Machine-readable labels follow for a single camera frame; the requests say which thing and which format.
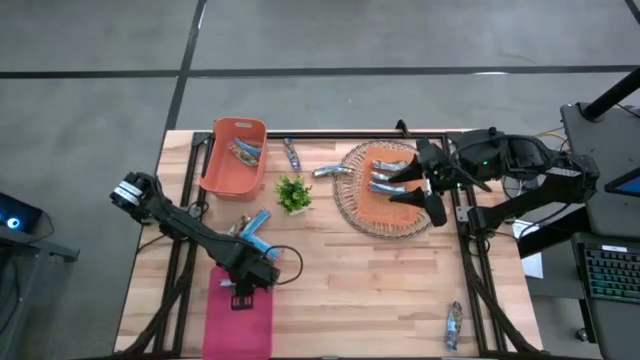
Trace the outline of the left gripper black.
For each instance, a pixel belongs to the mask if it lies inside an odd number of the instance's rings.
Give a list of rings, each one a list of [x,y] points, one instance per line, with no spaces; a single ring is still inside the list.
[[[260,249],[249,245],[236,243],[230,245],[219,265],[224,268],[229,280],[233,283],[231,307],[233,310],[253,308],[253,293],[256,288],[269,290],[280,277],[280,270],[273,260]]]

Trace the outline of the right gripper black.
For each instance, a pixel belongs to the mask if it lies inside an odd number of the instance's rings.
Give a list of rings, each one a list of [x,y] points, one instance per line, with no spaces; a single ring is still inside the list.
[[[418,140],[416,146],[418,153],[407,166],[389,178],[390,182],[418,180],[426,171],[433,192],[443,193],[462,186],[461,175],[439,146],[432,144],[428,139]],[[424,209],[434,227],[441,227],[447,223],[444,202],[435,193],[425,193],[421,188],[416,188],[412,192],[393,195],[389,201]]]

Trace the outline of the orange plastic bin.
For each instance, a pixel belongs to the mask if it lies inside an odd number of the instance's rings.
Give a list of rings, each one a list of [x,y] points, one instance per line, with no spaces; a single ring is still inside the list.
[[[253,118],[224,117],[214,123],[213,135],[212,154],[200,186],[221,200],[253,201],[258,196],[267,164],[266,125]],[[229,147],[235,145],[235,138],[261,149],[257,166],[243,164],[229,151]]]

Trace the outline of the dark blue granola bar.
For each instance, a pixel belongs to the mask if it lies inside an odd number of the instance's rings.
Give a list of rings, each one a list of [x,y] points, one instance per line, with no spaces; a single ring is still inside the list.
[[[294,144],[293,144],[293,139],[292,138],[284,138],[283,139],[283,144],[285,147],[285,152],[287,155],[287,158],[289,160],[289,163],[292,167],[293,170],[295,171],[300,171],[301,170],[301,164],[300,164],[300,160],[298,157],[298,154],[295,150]]]

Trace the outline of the pink plastic bin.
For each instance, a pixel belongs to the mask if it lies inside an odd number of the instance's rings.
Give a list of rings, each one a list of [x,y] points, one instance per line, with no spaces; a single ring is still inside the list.
[[[269,360],[272,353],[273,294],[257,289],[253,308],[231,308],[232,289],[221,285],[228,279],[219,267],[210,272],[203,360]]]

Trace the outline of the round wicker basket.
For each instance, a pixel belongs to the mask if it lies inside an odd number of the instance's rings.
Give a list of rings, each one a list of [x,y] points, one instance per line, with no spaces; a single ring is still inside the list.
[[[411,232],[392,232],[385,231],[380,225],[375,226],[371,224],[367,224],[362,220],[359,220],[356,215],[359,193],[360,193],[360,183],[362,180],[362,166],[364,162],[364,150],[367,145],[371,143],[377,142],[400,142],[407,144],[409,146],[414,147],[406,142],[394,141],[394,140],[371,140],[364,142],[353,149],[351,149],[342,159],[342,164],[354,169],[352,174],[343,174],[337,175],[333,179],[333,196],[336,201],[336,205],[343,215],[345,220],[352,225],[358,231],[365,233],[367,235],[383,238],[383,239],[403,239],[415,236],[420,234],[432,226],[431,220],[429,218],[429,223],[425,224],[422,228],[415,229]]]

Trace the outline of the small green potted plant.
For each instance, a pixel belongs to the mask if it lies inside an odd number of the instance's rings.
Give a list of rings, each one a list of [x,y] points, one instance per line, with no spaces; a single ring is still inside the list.
[[[311,189],[300,176],[292,179],[282,175],[275,186],[278,204],[288,215],[303,212],[311,205]]]

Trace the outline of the white paper sheet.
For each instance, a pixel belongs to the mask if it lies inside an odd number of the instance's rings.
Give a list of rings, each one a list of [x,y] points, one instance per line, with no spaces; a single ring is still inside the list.
[[[526,258],[523,258],[521,260],[521,264],[526,277],[531,277],[535,279],[544,278],[544,269],[543,269],[543,261],[542,261],[541,253],[536,253]]]

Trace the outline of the dark grey desk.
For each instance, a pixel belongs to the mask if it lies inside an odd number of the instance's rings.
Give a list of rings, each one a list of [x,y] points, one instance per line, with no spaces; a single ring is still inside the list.
[[[572,152],[588,155],[600,176],[596,193],[585,204],[591,230],[572,237],[577,255],[583,244],[640,249],[640,198],[607,193],[605,185],[640,167],[640,118],[621,108],[590,122],[580,106],[565,105],[561,115]],[[604,360],[640,360],[640,304],[591,298],[586,304],[595,341]]]

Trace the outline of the black monitor with blue screen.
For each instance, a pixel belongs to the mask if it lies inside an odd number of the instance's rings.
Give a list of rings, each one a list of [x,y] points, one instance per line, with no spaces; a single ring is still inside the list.
[[[608,182],[604,189],[607,193],[640,198],[640,167]]]

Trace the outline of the black pole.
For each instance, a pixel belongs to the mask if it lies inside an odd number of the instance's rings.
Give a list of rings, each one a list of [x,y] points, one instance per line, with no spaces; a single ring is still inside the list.
[[[604,94],[581,110],[582,116],[590,122],[600,122],[600,117],[620,101],[640,88],[640,67],[613,85]]]

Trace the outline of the backlit keyboard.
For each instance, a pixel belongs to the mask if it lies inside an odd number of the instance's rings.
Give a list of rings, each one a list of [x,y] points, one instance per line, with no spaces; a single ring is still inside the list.
[[[640,249],[583,244],[580,260],[591,298],[640,304]]]

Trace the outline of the grey metal cart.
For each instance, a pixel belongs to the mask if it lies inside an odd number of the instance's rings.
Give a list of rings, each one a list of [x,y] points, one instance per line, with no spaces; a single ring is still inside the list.
[[[51,256],[76,262],[80,250],[0,226],[0,360],[13,360],[37,283]]]

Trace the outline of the black computer with blue light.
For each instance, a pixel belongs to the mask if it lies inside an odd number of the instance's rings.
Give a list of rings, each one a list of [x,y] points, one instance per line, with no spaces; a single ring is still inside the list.
[[[34,234],[43,211],[0,192],[0,226]]]

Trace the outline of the black aluminium table frame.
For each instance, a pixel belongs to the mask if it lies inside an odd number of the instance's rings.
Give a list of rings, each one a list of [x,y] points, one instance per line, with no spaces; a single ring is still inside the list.
[[[164,138],[159,175],[165,193],[181,201],[189,168],[191,143],[196,132],[168,131]],[[228,230],[244,213],[267,208],[267,220],[260,237],[270,244],[284,244],[298,250],[304,261],[301,277],[274,290],[272,356],[276,358],[434,358],[479,357],[486,342],[488,350],[515,347],[498,329],[486,305],[478,296],[470,303],[462,265],[462,250],[455,225],[455,204],[472,196],[462,192],[446,195],[448,223],[404,240],[382,240],[358,232],[340,214],[333,200],[332,181],[304,172],[307,184],[314,183],[311,208],[301,215],[288,216],[276,204],[274,184],[288,172],[282,140],[284,130],[268,131],[268,164],[263,185],[254,202],[219,202],[215,196],[199,192],[198,183],[205,150],[196,149],[195,173],[187,202],[205,194],[210,208],[203,220],[215,230]],[[294,138],[303,169],[312,169],[341,160],[357,145],[376,137],[400,136],[400,130],[295,130]],[[189,245],[171,247],[166,238],[136,255],[114,352],[123,351],[140,335],[161,305],[172,254],[177,254],[178,271],[187,261],[195,272],[187,300],[184,331],[178,326],[180,302],[169,313],[160,352],[171,358],[199,359],[205,333],[206,297],[214,262],[201,248],[194,256]],[[525,339],[542,348],[524,271],[515,240],[498,234],[491,239],[483,258],[470,256],[478,274],[491,272],[493,291],[501,308]],[[444,343],[445,317],[456,300],[463,305],[464,320],[458,351],[450,353]]]

